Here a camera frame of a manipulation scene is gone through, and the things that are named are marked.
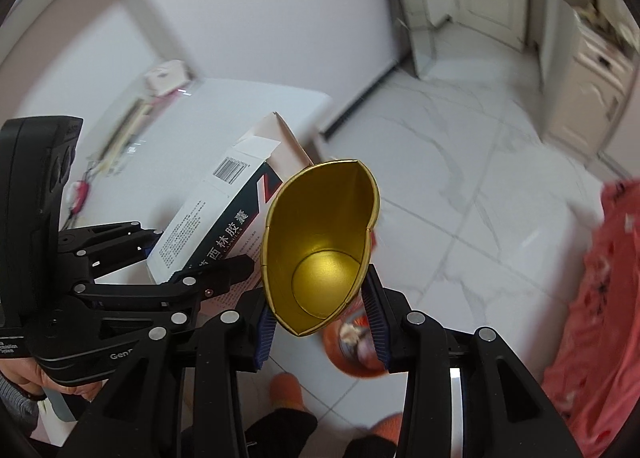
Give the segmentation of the person left hand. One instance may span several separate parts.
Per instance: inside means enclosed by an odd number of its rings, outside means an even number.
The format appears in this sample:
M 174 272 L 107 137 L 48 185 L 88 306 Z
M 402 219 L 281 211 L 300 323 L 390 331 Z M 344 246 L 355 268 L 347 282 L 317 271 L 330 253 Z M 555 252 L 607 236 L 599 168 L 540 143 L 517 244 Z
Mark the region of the person left hand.
M 102 381 L 84 384 L 83 386 L 62 386 L 51 379 L 38 363 L 31 357 L 2 358 L 1 374 L 9 382 L 24 392 L 42 395 L 44 390 L 56 391 L 68 395 L 79 395 L 91 402 L 100 392 Z

